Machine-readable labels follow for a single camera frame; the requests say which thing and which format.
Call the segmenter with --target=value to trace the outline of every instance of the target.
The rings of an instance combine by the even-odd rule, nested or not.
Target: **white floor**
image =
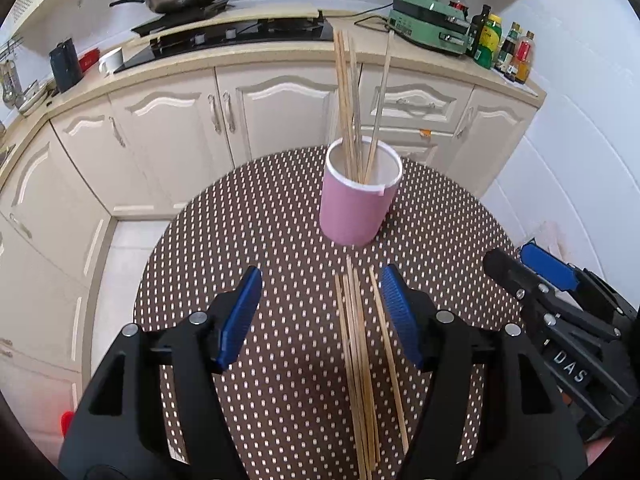
[[[133,320],[146,261],[169,221],[119,222],[104,266],[95,309],[91,351],[93,374],[118,331]]]

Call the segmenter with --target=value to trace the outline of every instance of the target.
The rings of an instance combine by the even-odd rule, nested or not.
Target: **brown dotted tablecloth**
[[[177,324],[236,286],[249,265],[263,297],[238,362],[215,383],[238,453],[252,480],[358,477],[341,353],[334,278],[350,254],[360,270],[381,457],[374,480],[393,479],[403,452],[367,268],[395,263],[413,288],[467,322],[498,329],[520,322],[517,303],[482,271],[494,247],[514,254],[497,221],[436,171],[404,160],[386,223],[361,249],[334,245],[318,223],[325,147],[254,160],[198,195],[169,225],[142,277],[135,320],[145,330]],[[429,384],[404,357],[393,326],[396,370],[411,437]],[[162,403],[173,451],[187,459],[171,369]],[[472,376],[460,459],[478,437],[482,370]]]

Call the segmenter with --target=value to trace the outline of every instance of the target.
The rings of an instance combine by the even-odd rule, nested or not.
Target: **green electric grill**
[[[464,54],[470,23],[460,9],[435,0],[394,0],[388,25],[403,38],[446,54]]]

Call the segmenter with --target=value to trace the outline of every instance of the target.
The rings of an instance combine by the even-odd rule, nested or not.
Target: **red object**
[[[66,436],[66,432],[69,431],[71,421],[74,420],[74,412],[65,412],[60,417],[60,429],[62,430],[62,436]]]
[[[89,70],[93,65],[95,65],[100,59],[100,49],[94,48],[90,50],[86,54],[83,54],[82,57],[78,60],[80,62],[80,69],[82,73]]]
[[[526,61],[527,60],[527,56],[529,55],[529,50],[531,50],[531,44],[528,43],[527,41],[521,42],[520,43],[520,47],[519,47],[518,51],[516,52],[516,57],[520,61]]]

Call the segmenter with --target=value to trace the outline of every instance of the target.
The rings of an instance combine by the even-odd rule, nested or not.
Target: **pink cup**
[[[363,160],[371,137],[362,137]],[[402,160],[395,150],[378,142],[369,184],[349,180],[342,139],[329,146],[324,165],[320,228],[327,238],[344,246],[363,246],[376,237],[402,178]]]

